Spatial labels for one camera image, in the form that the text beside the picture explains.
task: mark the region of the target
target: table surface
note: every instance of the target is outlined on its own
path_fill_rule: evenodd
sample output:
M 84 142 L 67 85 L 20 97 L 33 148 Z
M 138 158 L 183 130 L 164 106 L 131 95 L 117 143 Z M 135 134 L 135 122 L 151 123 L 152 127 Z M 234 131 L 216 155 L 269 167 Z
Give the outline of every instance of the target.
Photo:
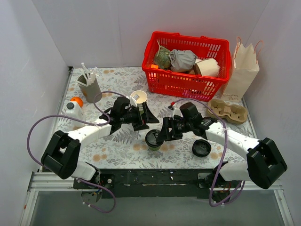
M 140 67 L 123 68 L 99 68 L 97 69 L 98 84 L 101 91 L 111 90 L 129 96 L 135 90 L 143 90 L 148 95 L 148 107 L 151 112 L 159 119 L 160 124 L 149 124 L 150 129 L 161 130 L 163 117 L 172 116 L 172 111 L 167 107 L 178 97 L 165 96 L 151 93 L 145 73 Z M 81 93 L 76 79 L 82 75 L 82 69 L 74 69 L 71 74 L 68 91 L 65 97 L 62 114 L 66 104 L 72 97 L 80 97 L 84 101 L 82 107 L 87 121 L 95 121 L 101 113 L 88 103 Z M 103 94 L 102 99 L 97 105 L 103 110 L 112 107 L 117 95 L 108 93 Z M 203 116 L 206 115 L 204 106 L 195 103 L 198 111 Z M 248 120 L 242 125 L 226 123 L 227 127 L 248 137 L 253 137 L 253 131 Z M 57 121 L 56 130 L 68 132 L 77 129 L 71 120 L 60 118 Z M 218 165 L 222 155 L 223 146 L 210 142 L 211 153 L 205 158 L 199 158 L 192 153 L 192 144 L 196 139 L 201 139 L 193 135 L 192 132 L 185 133 L 182 140 L 165 142 L 158 151 L 151 151 L 145 143 L 145 135 L 149 130 L 134 132 L 132 125 L 124 124 L 121 129 L 114 134 L 98 139 L 90 144 L 79 154 L 80 161 L 86 161 L 101 169 L 211 169 Z M 225 161 L 241 162 L 244 161 L 239 155 L 227 150 Z

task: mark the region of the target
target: paper bag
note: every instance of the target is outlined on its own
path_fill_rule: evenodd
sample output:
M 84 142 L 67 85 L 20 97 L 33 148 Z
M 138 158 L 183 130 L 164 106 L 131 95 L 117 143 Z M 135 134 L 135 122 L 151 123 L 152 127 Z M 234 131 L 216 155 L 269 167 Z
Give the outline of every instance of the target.
M 241 100 L 259 71 L 255 49 L 252 44 L 245 48 L 241 44 L 241 39 L 240 42 L 237 42 L 232 56 L 230 79 L 223 87 L 221 100 L 232 102 L 239 102 Z

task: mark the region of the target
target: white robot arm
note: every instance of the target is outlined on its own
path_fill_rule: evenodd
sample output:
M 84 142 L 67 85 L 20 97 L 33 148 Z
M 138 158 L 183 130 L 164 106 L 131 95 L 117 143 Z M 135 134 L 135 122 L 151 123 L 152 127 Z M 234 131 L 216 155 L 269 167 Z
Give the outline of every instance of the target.
M 173 118 L 163 119 L 157 142 L 182 139 L 182 134 L 189 131 L 224 145 L 223 125 L 216 119 L 203 118 L 191 102 L 176 109 Z M 273 140 L 265 138 L 261 141 L 230 129 L 227 129 L 227 134 L 228 148 L 242 156 L 245 162 L 225 162 L 219 171 L 219 181 L 253 181 L 257 186 L 267 189 L 287 170 L 287 165 Z
M 95 176 L 96 168 L 78 161 L 79 152 L 84 147 L 116 132 L 124 123 L 131 123 L 134 131 L 149 129 L 148 123 L 159 123 L 146 102 L 135 106 L 131 105 L 126 97 L 118 97 L 114 106 L 104 112 L 110 117 L 109 123 L 109 119 L 102 115 L 94 122 L 95 126 L 84 126 L 67 133 L 60 130 L 55 132 L 41 158 L 41 163 L 62 179 L 74 177 L 89 181 Z

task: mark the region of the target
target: gray cup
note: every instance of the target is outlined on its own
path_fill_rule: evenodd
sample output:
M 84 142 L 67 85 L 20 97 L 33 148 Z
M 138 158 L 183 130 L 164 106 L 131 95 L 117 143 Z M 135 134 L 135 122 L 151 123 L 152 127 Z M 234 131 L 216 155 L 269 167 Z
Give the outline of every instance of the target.
M 81 75 L 77 81 L 80 81 L 84 84 L 87 83 L 84 75 Z M 86 100 L 89 102 L 89 103 L 94 103 L 94 97 L 99 94 L 101 91 L 100 91 L 100 88 L 99 88 L 99 85 L 98 85 L 98 82 L 97 82 L 97 79 L 94 80 L 94 82 L 89 85 L 89 86 L 82 86 L 79 84 L 79 88 L 81 90 L 81 92 L 83 93 L 83 95 L 85 96 Z M 96 100 L 95 100 L 95 103 L 100 101 L 100 99 L 103 97 L 103 95 L 99 95 Z

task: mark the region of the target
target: red basket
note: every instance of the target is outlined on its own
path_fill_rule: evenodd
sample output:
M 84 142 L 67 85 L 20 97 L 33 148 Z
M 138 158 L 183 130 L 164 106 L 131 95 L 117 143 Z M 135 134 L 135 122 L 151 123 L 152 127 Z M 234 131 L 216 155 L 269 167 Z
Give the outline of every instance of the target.
M 169 50 L 191 50 L 200 59 L 214 58 L 220 66 L 217 78 L 208 76 L 176 73 L 170 70 L 151 68 L 153 59 L 161 46 Z M 216 94 L 222 84 L 229 80 L 231 56 L 229 42 L 205 36 L 182 36 L 179 33 L 154 32 L 148 42 L 142 69 L 145 71 L 150 92 L 189 97 L 202 101 L 209 101 Z

